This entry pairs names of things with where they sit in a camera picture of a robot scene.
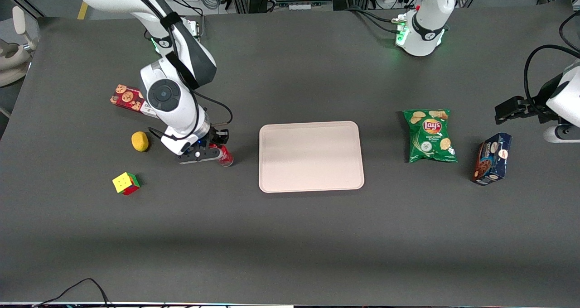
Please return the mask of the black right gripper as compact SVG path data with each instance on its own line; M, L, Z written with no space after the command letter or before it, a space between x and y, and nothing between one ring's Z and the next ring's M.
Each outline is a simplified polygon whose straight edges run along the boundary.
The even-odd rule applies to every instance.
M228 140L228 129L213 129L211 138L204 136L188 147L182 155L178 155L178 163L184 165L195 162L216 161L222 156L222 147Z

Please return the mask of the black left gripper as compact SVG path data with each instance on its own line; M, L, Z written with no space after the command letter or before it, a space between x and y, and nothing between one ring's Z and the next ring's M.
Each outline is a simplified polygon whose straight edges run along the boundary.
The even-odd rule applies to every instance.
M540 91L538 95L530 99L522 96L514 96L495 106L495 124L500 125L508 120L516 118L528 118L538 116L540 124L559 120L559 116L546 105L553 91Z

